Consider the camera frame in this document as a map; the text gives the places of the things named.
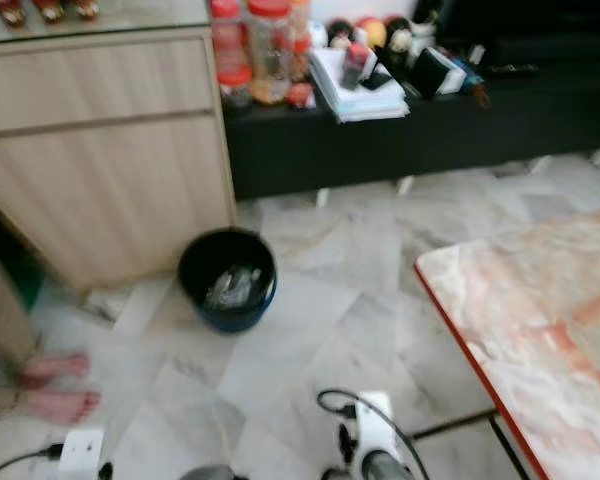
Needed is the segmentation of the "clear plastic trash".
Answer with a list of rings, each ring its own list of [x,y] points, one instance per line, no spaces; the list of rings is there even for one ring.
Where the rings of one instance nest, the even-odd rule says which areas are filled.
[[[249,264],[235,264],[222,271],[207,289],[205,306],[217,310],[244,308],[253,302],[262,270]]]

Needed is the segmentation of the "black round rubbish bin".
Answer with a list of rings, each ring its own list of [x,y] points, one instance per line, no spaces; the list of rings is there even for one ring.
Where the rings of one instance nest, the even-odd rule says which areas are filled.
[[[205,306],[207,289],[222,271],[235,264],[249,264],[262,270],[253,302],[230,310]],[[194,239],[178,262],[177,279],[196,314],[213,329],[228,334],[254,328],[271,306],[278,285],[271,247],[254,230],[237,227],[209,230]]]

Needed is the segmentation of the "bare person foot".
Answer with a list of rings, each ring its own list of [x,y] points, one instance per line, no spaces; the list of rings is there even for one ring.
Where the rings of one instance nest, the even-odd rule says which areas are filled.
[[[85,353],[32,358],[20,367],[18,381],[21,387],[36,390],[48,387],[58,378],[84,378],[90,367],[90,356]]]
[[[22,413],[52,424],[73,426],[88,419],[102,396],[94,390],[26,390]]]

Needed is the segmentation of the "person leg in tan trousers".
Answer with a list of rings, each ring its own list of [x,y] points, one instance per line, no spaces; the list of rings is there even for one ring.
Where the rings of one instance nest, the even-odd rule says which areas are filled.
[[[38,353],[38,330],[0,265],[0,415],[20,406],[25,365]]]

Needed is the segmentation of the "orange marble top table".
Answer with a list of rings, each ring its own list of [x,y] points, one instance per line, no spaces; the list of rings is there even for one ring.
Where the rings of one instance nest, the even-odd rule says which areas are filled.
[[[600,211],[414,268],[536,474],[600,480]]]

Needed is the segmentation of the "green bag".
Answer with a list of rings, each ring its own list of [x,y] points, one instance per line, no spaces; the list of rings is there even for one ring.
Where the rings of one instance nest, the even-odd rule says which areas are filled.
[[[15,285],[25,308],[34,306],[43,288],[45,273],[32,252],[27,250],[15,234],[4,227],[2,221],[0,221],[0,265]]]

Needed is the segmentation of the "black low cabinet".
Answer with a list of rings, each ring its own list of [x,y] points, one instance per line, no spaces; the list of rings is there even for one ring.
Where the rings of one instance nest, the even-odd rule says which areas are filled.
[[[438,3],[438,42],[483,47],[483,95],[410,97],[401,118],[253,108],[224,119],[240,200],[600,148],[600,0]]]

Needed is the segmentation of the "light wooden cabinet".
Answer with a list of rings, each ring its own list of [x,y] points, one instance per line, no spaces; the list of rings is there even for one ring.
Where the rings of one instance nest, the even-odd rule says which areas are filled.
[[[0,218],[71,291],[172,273],[235,224],[207,3],[0,19]]]

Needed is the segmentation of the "stack of white papers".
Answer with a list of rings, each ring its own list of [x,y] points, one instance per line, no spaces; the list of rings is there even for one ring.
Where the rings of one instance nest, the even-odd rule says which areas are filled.
[[[359,79],[352,83],[344,81],[349,50],[350,47],[314,47],[306,55],[320,96],[337,122],[368,122],[409,115],[404,88],[382,67],[374,52],[367,52]]]

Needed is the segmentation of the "black and white box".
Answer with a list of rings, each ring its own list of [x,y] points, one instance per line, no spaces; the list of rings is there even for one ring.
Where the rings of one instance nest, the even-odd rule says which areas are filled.
[[[463,88],[466,72],[434,47],[424,47],[411,61],[408,79],[420,99],[451,95]]]

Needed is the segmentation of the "wide clear jar red lid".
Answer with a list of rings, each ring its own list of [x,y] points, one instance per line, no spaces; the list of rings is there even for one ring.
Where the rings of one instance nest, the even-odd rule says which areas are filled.
[[[294,29],[290,0],[245,0],[249,17],[250,92],[262,105],[276,105],[290,90]]]

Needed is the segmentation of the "yellow round doll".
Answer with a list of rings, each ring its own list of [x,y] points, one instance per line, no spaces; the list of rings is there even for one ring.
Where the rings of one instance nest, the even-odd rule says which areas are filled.
[[[382,19],[365,15],[356,20],[355,26],[361,44],[367,45],[369,49],[382,49],[387,44],[388,31]]]

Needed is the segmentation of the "slim clear jar red lid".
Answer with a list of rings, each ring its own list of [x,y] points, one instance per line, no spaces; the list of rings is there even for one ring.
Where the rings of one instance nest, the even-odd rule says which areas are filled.
[[[216,78],[223,104],[245,109],[251,104],[251,73],[245,24],[239,0],[208,0]]]

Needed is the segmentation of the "small brown figurine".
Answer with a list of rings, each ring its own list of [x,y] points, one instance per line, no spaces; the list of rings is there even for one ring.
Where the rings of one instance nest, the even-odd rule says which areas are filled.
[[[24,0],[0,0],[0,20],[9,28],[25,26]]]
[[[30,0],[45,24],[53,26],[66,18],[64,0]]]
[[[70,4],[81,19],[95,20],[99,17],[99,0],[70,0]]]

